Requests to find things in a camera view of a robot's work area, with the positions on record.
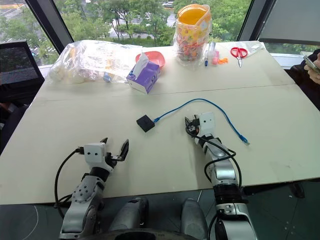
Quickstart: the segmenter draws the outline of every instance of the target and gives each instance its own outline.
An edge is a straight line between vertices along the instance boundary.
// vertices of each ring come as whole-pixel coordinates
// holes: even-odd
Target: white robot part
[[[197,119],[199,119],[200,126],[199,126],[199,132],[198,136],[206,136],[211,134],[213,137],[214,135],[214,130],[215,130],[215,115],[213,112],[204,112],[198,115],[195,115]],[[199,143],[199,139],[195,138],[194,139],[195,144]]]
[[[83,146],[84,158],[89,165],[90,170],[93,167],[98,167],[113,172],[113,168],[106,163],[107,145],[104,142],[89,143]]]

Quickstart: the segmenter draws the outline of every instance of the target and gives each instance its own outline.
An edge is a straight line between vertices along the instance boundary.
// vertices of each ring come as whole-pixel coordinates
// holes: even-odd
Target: black chair
[[[0,103],[29,105],[44,81],[27,41],[0,44]]]
[[[0,103],[18,107],[9,116],[6,112],[6,119],[1,114],[5,110],[0,108],[0,120],[4,123],[0,132],[0,154],[44,81],[27,41],[0,44]]]

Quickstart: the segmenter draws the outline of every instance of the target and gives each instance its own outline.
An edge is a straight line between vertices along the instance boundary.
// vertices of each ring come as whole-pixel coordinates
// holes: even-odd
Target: pen
[[[205,51],[205,61],[204,66],[208,66],[208,51]]]

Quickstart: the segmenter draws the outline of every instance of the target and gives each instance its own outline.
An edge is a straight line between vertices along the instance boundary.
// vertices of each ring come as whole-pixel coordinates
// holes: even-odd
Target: smartphone
[[[315,71],[317,74],[320,74],[320,68],[317,67],[313,61],[310,60],[307,56],[304,56],[303,59],[305,60],[305,63],[308,65],[309,68],[311,68],[313,71]]]

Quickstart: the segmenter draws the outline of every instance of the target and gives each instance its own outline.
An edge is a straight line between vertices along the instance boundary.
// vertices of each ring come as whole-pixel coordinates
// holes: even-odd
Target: clear plastic bag
[[[177,14],[173,45],[183,66],[197,66],[205,59],[205,48],[212,29],[210,7],[191,4]]]
[[[49,81],[69,84],[85,81],[126,83],[142,46],[82,40],[68,44],[51,67]]]
[[[248,55],[246,56],[246,58],[255,54],[259,50],[265,49],[265,45],[259,41],[231,41],[231,42],[224,42],[222,46],[224,48],[227,48],[229,52],[234,47],[246,49],[248,52]]]

